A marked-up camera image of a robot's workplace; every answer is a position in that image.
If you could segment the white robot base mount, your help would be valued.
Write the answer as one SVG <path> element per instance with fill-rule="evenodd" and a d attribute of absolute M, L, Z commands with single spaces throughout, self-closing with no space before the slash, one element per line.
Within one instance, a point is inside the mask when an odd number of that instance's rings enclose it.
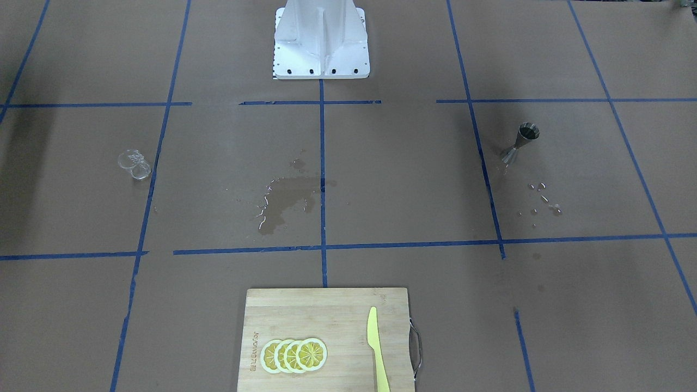
<path fill-rule="evenodd" d="M 353 1 L 288 1 L 274 18 L 272 77 L 364 79 L 371 74 L 368 27 Z"/>

